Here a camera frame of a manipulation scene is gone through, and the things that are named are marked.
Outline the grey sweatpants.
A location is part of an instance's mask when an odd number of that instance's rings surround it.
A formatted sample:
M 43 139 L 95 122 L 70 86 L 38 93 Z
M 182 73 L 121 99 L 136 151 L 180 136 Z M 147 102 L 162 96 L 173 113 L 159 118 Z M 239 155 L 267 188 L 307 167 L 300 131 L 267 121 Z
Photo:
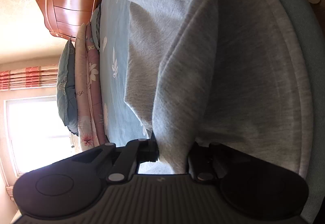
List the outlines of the grey sweatpants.
M 307 174 L 312 98 L 280 0 L 128 0 L 125 102 L 160 159 L 186 169 L 194 142 L 220 142 Z

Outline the blue floral bed sheet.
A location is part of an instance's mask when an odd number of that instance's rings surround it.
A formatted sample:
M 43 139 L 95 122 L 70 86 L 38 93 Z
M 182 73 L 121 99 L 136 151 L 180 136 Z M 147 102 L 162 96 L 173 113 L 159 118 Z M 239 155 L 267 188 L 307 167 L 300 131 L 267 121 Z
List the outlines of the blue floral bed sheet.
M 305 180 L 309 198 L 302 217 L 312 223 L 324 198 L 324 36 L 307 0 L 280 0 L 301 47 L 312 98 L 313 137 Z M 102 0 L 100 18 L 100 75 L 105 132 L 123 146 L 149 136 L 147 129 L 125 102 L 129 48 L 128 0 Z M 163 164 L 166 171 L 173 171 Z

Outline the pink floral folded quilt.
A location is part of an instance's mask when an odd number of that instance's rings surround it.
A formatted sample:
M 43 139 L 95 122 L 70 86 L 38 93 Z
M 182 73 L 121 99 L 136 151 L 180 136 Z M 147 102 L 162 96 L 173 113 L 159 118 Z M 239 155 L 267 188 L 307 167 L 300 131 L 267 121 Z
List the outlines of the pink floral folded quilt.
M 100 85 L 100 55 L 93 41 L 89 23 L 80 26 L 75 49 L 79 143 L 81 150 L 87 151 L 106 142 Z

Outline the right striped curtain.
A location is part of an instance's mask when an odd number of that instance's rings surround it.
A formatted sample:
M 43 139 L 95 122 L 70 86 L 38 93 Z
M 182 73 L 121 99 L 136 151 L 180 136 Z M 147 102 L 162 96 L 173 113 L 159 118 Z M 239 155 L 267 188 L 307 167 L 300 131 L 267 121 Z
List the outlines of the right striped curtain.
M 52 87 L 56 86 L 57 75 L 57 64 L 6 70 L 0 75 L 0 89 L 10 91 Z

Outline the window with white frame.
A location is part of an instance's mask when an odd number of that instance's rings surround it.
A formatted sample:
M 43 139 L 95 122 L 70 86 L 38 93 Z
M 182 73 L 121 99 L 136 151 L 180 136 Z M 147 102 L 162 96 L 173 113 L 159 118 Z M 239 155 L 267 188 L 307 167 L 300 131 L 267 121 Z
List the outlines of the window with white frame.
M 55 96 L 7 100 L 5 119 L 18 176 L 80 152 L 78 137 L 58 115 Z

